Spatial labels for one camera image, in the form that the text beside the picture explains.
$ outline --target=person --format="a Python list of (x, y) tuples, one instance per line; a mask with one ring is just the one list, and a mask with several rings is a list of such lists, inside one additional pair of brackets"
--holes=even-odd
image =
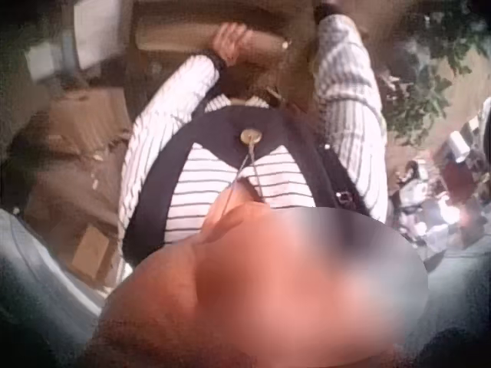
[[(257, 97), (237, 106), (221, 95), (194, 113), (249, 45), (252, 31), (234, 23), (137, 119), (119, 213), (136, 268), (109, 296), (82, 366), (333, 366), (387, 348), (393, 326), (370, 281), (281, 211), (347, 209), (380, 226), (387, 212), (370, 58), (340, 7), (322, 2), (315, 17), (324, 136)], [(334, 244), (342, 222), (318, 228)]]
[[(231, 106), (219, 95), (204, 113), (195, 111), (251, 47), (252, 30), (235, 23), (223, 24), (210, 50), (191, 56), (137, 118), (119, 206), (120, 243), (133, 266), (199, 232), (212, 204), (237, 179), (272, 209), (346, 208), (384, 222), (386, 131), (371, 61), (340, 6), (322, 2), (315, 14), (314, 98), (322, 136), (258, 97)], [(240, 140), (249, 128), (262, 135), (254, 164), (244, 162), (248, 147)]]

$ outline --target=green plant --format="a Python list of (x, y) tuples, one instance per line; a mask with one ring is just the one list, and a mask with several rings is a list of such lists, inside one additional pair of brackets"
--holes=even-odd
[(466, 75), (472, 70), (464, 60), (472, 48), (488, 56), (483, 47), (486, 28), (479, 21), (465, 0), (423, 2), (407, 15), (405, 36), (427, 48), (431, 62), (419, 71), (416, 81), (398, 80), (384, 98), (387, 128), (404, 145), (419, 146), (435, 120), (447, 117), (450, 103), (444, 91), (452, 83), (438, 75), (437, 65), (447, 60), (455, 76)]

